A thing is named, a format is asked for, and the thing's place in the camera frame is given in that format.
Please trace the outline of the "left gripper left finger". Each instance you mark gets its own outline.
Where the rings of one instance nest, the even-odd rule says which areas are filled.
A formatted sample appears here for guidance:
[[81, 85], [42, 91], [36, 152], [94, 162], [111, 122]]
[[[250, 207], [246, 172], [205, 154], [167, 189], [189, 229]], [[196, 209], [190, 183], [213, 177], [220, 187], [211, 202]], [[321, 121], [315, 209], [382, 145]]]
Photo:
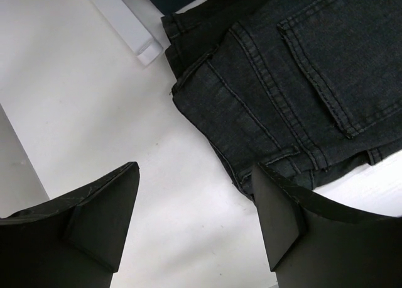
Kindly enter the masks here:
[[139, 187], [128, 162], [1, 219], [1, 287], [110, 287]]

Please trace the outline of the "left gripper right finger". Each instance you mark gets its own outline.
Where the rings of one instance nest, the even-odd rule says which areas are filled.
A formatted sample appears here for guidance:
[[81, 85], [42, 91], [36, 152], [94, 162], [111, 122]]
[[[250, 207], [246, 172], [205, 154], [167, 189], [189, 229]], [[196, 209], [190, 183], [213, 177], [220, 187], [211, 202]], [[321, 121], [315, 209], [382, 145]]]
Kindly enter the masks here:
[[345, 206], [257, 164], [252, 183], [279, 287], [400, 287], [401, 219]]

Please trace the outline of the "black trousers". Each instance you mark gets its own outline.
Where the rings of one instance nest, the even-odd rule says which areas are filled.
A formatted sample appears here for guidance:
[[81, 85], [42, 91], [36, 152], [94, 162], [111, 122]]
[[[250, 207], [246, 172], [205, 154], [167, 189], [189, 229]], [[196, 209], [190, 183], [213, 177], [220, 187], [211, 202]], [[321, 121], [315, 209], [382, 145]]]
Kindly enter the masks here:
[[401, 0], [208, 0], [161, 21], [173, 102], [248, 199], [257, 163], [312, 190], [401, 150]]

